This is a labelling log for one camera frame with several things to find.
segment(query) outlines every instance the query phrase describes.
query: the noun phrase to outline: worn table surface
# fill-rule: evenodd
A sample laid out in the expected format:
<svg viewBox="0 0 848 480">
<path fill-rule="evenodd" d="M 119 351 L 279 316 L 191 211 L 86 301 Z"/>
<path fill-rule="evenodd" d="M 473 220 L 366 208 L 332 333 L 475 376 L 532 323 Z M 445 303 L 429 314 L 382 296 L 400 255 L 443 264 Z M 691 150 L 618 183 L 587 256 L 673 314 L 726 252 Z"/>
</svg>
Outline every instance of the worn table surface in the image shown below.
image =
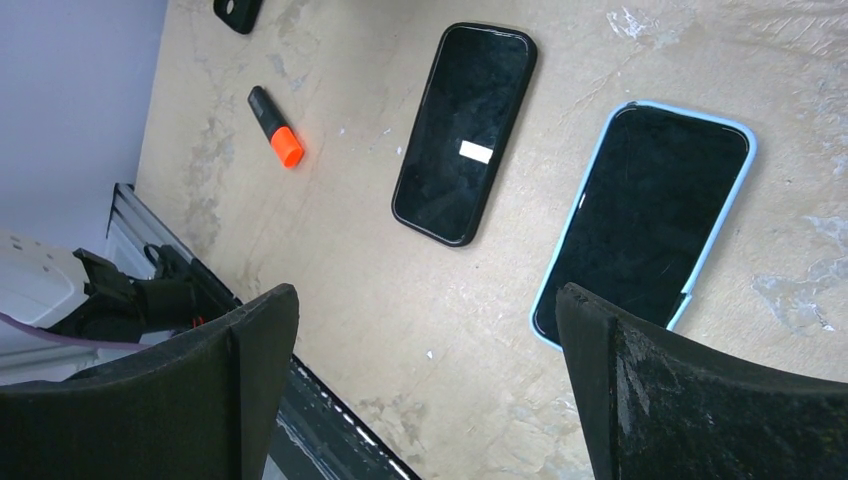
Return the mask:
<svg viewBox="0 0 848 480">
<path fill-rule="evenodd" d="M 266 0 L 249 36 L 172 0 L 142 199 L 243 299 L 301 298 L 297 354 L 428 478 L 582 478 L 559 352 L 527 315 L 607 114 L 652 99 L 738 120 L 760 153 L 678 332 L 848 381 L 848 3 Z M 480 232 L 450 249 L 390 202 L 442 31 L 540 57 Z M 307 155 L 284 170 L 264 85 Z"/>
</svg>

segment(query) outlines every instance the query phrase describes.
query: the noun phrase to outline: white sticker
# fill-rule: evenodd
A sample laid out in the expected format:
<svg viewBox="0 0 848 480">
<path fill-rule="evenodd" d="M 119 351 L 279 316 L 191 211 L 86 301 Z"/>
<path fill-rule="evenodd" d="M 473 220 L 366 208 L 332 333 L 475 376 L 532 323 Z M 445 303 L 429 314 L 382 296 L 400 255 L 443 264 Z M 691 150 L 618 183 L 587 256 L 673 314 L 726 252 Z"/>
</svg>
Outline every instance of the white sticker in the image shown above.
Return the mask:
<svg viewBox="0 0 848 480">
<path fill-rule="evenodd" d="M 492 159 L 492 149 L 486 148 L 476 143 L 462 141 L 462 145 L 459 147 L 459 154 L 463 157 L 468 157 L 471 160 L 477 160 L 480 163 L 489 164 L 489 160 Z"/>
</svg>

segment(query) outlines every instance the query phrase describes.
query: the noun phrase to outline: black smartphone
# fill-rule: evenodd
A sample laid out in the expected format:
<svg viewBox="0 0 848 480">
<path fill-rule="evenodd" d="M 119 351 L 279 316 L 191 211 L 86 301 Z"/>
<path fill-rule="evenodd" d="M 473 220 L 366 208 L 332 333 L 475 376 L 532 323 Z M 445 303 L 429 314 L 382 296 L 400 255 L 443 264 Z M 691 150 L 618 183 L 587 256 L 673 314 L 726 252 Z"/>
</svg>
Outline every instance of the black smartphone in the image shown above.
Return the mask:
<svg viewBox="0 0 848 480">
<path fill-rule="evenodd" d="M 536 296 L 536 333 L 559 348 L 569 282 L 674 328 L 756 149 L 731 120 L 647 101 L 614 111 Z"/>
<path fill-rule="evenodd" d="M 452 247 L 474 238 L 535 65 L 524 33 L 445 31 L 392 199 L 398 221 Z"/>
</svg>

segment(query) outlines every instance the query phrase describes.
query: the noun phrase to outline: black phone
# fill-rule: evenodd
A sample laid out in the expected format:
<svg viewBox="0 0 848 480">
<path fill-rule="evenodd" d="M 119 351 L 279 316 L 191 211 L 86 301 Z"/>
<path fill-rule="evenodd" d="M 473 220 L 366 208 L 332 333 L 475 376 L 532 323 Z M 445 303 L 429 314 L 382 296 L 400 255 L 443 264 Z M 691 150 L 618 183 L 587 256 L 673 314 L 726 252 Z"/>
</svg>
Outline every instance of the black phone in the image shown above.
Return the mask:
<svg viewBox="0 0 848 480">
<path fill-rule="evenodd" d="M 474 238 L 535 65 L 522 32 L 445 31 L 392 199 L 398 221 L 452 247 Z"/>
<path fill-rule="evenodd" d="M 614 111 L 536 296 L 536 333 L 559 348 L 569 282 L 674 328 L 756 150 L 731 120 L 648 101 Z"/>
</svg>

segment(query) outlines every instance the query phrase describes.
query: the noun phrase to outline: white wall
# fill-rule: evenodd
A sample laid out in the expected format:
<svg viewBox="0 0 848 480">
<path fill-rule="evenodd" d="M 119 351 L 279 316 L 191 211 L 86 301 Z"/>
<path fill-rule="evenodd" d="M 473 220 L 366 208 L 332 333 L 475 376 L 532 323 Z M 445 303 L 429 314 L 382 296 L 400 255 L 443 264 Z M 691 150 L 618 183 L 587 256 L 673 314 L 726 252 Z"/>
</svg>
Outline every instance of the white wall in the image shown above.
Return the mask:
<svg viewBox="0 0 848 480">
<path fill-rule="evenodd" d="M 0 2 L 0 226 L 103 253 L 112 185 L 135 181 L 166 5 Z"/>
</svg>

